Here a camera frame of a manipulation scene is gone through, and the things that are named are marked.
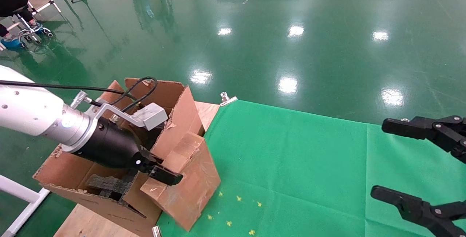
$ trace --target open cardboard box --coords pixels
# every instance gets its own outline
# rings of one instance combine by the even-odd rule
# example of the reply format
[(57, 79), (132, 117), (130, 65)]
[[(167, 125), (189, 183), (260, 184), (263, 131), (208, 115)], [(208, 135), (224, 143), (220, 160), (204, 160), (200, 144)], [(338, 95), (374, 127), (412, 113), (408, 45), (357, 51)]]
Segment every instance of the open cardboard box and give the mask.
[[(126, 87), (133, 86), (137, 80), (126, 79)], [(153, 85), (153, 82), (143, 81), (131, 94), (141, 98)], [(109, 88), (123, 90), (117, 81), (113, 81)], [(118, 97), (118, 94), (108, 92), (101, 96), (106, 101), (114, 101)], [(151, 228), (157, 223), (162, 209), (182, 227), (190, 230), (218, 187), (220, 178), (201, 137), (205, 130), (189, 86), (172, 81), (158, 81), (155, 91), (142, 101), (143, 104), (151, 102), (163, 107), (169, 116), (151, 153), (164, 159), (162, 165), (165, 167), (183, 174), (178, 185), (167, 186), (138, 172), (129, 190), (118, 200), (99, 196), (98, 189), (87, 186), (92, 175), (122, 178), (128, 170), (103, 167), (63, 152), (60, 145), (35, 173), (34, 179), (42, 187), (93, 210), (141, 237), (153, 237)], [(125, 98), (115, 106), (122, 109), (130, 103), (131, 100)], [(112, 113), (107, 112), (104, 117), (109, 118), (111, 115)], [(132, 130), (141, 142), (148, 139), (148, 133), (141, 128), (128, 125), (126, 121), (120, 125)], [(188, 195), (188, 201), (181, 202)]]

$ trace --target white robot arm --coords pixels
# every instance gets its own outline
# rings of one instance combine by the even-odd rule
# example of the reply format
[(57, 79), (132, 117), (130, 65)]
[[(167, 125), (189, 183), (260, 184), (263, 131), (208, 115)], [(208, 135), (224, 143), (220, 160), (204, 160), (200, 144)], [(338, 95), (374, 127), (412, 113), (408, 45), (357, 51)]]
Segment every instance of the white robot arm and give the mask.
[(68, 106), (55, 94), (37, 86), (40, 84), (0, 66), (0, 126), (53, 139), (62, 144), (65, 152), (106, 167), (135, 168), (168, 185), (175, 185), (183, 178), (162, 167), (163, 160), (150, 155), (133, 133), (102, 117), (105, 111), (112, 111), (150, 131), (168, 119), (162, 107), (150, 103), (129, 115), (99, 98), (88, 111), (81, 112), (75, 109), (81, 101), (92, 102), (85, 92), (81, 91), (72, 106)]

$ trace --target wooden board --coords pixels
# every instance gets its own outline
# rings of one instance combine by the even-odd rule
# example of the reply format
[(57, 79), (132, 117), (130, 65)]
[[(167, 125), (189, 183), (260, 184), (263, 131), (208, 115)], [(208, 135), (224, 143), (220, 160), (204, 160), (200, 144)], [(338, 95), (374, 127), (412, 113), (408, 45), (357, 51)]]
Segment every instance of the wooden board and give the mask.
[[(205, 130), (220, 105), (197, 102), (196, 107)], [(138, 235), (77, 204), (54, 237), (138, 237)]]

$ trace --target green cloth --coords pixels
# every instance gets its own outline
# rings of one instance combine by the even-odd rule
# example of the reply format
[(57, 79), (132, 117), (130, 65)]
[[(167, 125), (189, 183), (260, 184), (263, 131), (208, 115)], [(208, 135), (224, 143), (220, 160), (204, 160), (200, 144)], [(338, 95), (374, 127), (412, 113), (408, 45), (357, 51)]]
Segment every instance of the green cloth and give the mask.
[(378, 125), (236, 101), (205, 139), (222, 183), (190, 232), (163, 214), (164, 236), (432, 237), (372, 199), (372, 186), (433, 205), (466, 199), (466, 165)]

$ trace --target shiny floor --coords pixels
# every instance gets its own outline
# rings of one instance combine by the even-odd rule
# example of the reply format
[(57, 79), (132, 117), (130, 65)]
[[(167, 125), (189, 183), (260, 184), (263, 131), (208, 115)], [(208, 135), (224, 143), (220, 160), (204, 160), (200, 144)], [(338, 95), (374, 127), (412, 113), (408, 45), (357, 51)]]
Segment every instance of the shiny floor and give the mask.
[[(57, 0), (55, 32), (0, 63), (42, 83), (154, 76), (196, 100), (239, 99), (352, 121), (466, 114), (464, 0)], [(55, 91), (69, 103), (75, 91)], [(0, 130), (0, 174), (31, 179), (55, 143)], [(52, 236), (73, 207), (49, 197), (19, 236)], [(0, 232), (25, 207), (0, 193)]]

